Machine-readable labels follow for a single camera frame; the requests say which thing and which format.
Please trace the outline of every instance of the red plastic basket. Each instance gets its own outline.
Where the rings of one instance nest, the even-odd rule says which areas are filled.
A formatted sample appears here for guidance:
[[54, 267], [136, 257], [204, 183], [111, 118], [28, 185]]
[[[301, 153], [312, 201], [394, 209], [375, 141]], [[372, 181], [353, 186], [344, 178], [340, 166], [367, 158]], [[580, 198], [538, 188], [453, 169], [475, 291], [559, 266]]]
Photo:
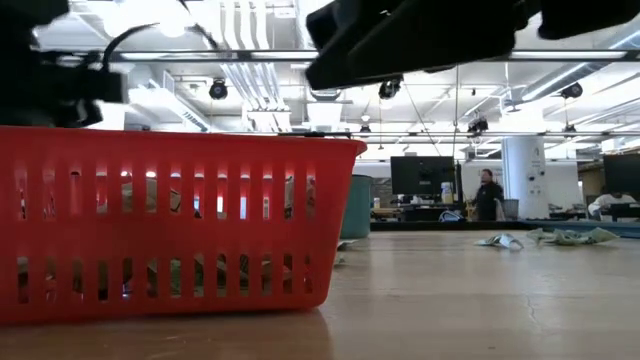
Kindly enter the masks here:
[[0, 323], [317, 306], [365, 149], [349, 140], [0, 128]]

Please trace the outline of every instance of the basket rim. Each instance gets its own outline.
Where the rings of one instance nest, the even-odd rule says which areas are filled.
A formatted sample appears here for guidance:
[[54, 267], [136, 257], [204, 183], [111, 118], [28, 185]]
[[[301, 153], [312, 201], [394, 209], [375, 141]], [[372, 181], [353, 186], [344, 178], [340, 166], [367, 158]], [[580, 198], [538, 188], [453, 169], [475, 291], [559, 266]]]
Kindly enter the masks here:
[[66, 128], [45, 128], [45, 127], [19, 127], [19, 126], [0, 126], [0, 136], [9, 135], [8, 133], [19, 133], [20, 135], [34, 135], [34, 136], [85, 136], [90, 134], [91, 137], [100, 137], [106, 139], [122, 139], [123, 137], [129, 139], [136, 138], [149, 138], [156, 137], [159, 139], [167, 140], [219, 140], [219, 141], [251, 141], [255, 142], [269, 142], [276, 143], [309, 143], [316, 142], [324, 145], [346, 145], [356, 146], [356, 156], [364, 153], [367, 150], [367, 144], [360, 140], [347, 140], [347, 139], [326, 139], [326, 138], [306, 138], [303, 136], [259, 136], [259, 135], [238, 135], [228, 133], [174, 133], [174, 132], [143, 132], [133, 130], [98, 130], [98, 129], [66, 129]]

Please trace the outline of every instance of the security camera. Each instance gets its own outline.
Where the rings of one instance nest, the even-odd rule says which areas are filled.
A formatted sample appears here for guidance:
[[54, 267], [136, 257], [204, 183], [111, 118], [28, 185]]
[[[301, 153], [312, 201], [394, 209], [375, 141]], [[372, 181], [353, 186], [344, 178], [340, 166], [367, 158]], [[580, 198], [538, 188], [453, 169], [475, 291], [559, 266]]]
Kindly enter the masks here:
[[393, 97], [396, 96], [396, 94], [400, 91], [400, 83], [402, 82], [402, 80], [403, 77], [400, 76], [383, 82], [380, 85], [380, 90], [378, 91], [378, 96], [380, 96], [380, 99], [393, 99]]
[[480, 133], [489, 130], [489, 122], [487, 121], [487, 118], [482, 115], [469, 121], [468, 126], [469, 129], [467, 132], [470, 133]]
[[582, 86], [579, 83], [570, 85], [560, 91], [560, 96], [564, 99], [576, 99], [582, 96]]
[[223, 100], [228, 95], [227, 85], [224, 79], [214, 79], [213, 85], [209, 89], [209, 96], [214, 100]]

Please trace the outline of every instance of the white pillar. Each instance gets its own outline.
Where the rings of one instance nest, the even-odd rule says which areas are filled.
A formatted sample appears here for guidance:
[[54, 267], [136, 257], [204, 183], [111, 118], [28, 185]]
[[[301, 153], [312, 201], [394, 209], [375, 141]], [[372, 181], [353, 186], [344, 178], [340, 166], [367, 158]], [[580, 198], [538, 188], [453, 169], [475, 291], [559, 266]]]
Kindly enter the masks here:
[[502, 169], [505, 198], [519, 200], [518, 216], [548, 218], [544, 139], [523, 136], [502, 140]]

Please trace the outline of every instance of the person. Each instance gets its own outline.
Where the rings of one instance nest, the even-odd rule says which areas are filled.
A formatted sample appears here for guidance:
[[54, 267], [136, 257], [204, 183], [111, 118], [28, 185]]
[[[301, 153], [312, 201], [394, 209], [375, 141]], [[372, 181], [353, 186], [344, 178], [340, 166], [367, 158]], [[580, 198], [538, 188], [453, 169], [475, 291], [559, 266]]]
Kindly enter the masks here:
[[589, 204], [589, 214], [596, 219], [602, 220], [602, 210], [607, 210], [613, 204], [632, 204], [635, 203], [636, 200], [629, 196], [620, 192], [612, 192], [607, 193], [605, 189], [602, 191], [602, 195], [598, 196], [598, 198]]
[[493, 172], [483, 169], [480, 177], [480, 188], [473, 201], [476, 206], [478, 221], [496, 221], [496, 200], [504, 200], [502, 186], [493, 181]]

